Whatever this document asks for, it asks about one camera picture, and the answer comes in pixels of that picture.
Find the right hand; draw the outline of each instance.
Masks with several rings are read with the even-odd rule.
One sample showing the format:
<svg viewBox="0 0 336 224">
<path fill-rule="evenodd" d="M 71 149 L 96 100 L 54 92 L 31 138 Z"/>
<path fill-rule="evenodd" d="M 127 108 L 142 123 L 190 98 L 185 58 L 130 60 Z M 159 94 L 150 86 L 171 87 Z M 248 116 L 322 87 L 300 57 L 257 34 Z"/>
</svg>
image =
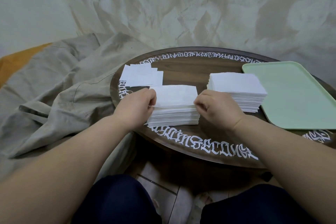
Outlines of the right hand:
<svg viewBox="0 0 336 224">
<path fill-rule="evenodd" d="M 194 104 L 199 114 L 218 128 L 234 130 L 245 117 L 229 93 L 204 90 Z"/>
</svg>

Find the mint green tray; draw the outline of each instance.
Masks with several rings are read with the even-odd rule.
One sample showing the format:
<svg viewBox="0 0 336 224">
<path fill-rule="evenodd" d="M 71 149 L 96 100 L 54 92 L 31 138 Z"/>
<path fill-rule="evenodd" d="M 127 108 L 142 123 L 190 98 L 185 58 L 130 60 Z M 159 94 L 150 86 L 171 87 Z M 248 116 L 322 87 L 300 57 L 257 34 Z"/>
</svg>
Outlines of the mint green tray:
<svg viewBox="0 0 336 224">
<path fill-rule="evenodd" d="M 267 119 L 284 129 L 336 129 L 336 101 L 299 63 L 245 64 L 267 91 L 261 105 Z"/>
</svg>

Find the gray bedsheet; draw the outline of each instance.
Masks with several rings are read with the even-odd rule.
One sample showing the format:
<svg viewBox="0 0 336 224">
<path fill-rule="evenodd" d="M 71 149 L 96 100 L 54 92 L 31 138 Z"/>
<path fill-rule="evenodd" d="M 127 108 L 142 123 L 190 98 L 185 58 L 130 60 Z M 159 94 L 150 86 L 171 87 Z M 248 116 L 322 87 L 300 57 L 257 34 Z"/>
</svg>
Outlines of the gray bedsheet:
<svg viewBox="0 0 336 224">
<path fill-rule="evenodd" d="M 122 33 L 89 34 L 53 43 L 32 57 L 0 89 L 0 180 L 111 115 L 113 74 L 126 61 L 152 50 Z M 99 177 L 108 169 L 117 170 L 133 147 L 128 134 Z"/>
</svg>

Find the dark wooden tabletop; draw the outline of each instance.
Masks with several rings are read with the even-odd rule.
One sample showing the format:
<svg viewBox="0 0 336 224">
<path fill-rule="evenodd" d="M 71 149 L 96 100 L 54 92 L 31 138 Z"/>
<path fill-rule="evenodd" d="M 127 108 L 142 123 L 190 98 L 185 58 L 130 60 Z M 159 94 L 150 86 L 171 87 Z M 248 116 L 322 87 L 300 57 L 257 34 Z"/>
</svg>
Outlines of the dark wooden tabletop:
<svg viewBox="0 0 336 224">
<path fill-rule="evenodd" d="M 193 85 L 197 92 L 206 89 L 210 73 L 242 73 L 246 63 L 274 62 L 272 58 L 258 54 L 224 48 L 180 47 L 158 50 L 140 55 L 126 64 L 151 63 L 158 71 L 164 71 L 163 85 Z M 110 92 L 115 106 L 126 94 L 143 87 L 125 87 L 119 81 L 124 66 L 112 78 Z M 317 78 L 321 85 L 336 99 L 336 90 Z M 267 121 L 263 111 L 247 113 Z M 147 127 L 136 131 L 157 145 L 178 151 L 196 158 L 240 167 L 265 168 L 240 140 L 229 133 L 219 130 L 202 117 L 198 125 Z M 336 139 L 327 130 L 291 131 L 303 135 L 308 140 L 324 143 L 334 148 Z"/>
</svg>

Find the leg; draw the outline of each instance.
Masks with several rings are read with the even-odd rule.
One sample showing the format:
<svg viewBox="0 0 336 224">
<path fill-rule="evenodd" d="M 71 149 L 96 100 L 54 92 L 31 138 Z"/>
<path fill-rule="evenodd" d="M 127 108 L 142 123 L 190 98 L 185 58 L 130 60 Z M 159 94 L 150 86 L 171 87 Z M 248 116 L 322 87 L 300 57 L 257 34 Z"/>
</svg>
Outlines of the leg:
<svg viewBox="0 0 336 224">
<path fill-rule="evenodd" d="M 71 223 L 161 222 L 148 193 L 136 179 L 113 175 L 93 185 Z"/>
<path fill-rule="evenodd" d="M 203 223 L 317 223 L 282 188 L 259 184 L 204 206 Z"/>
</svg>

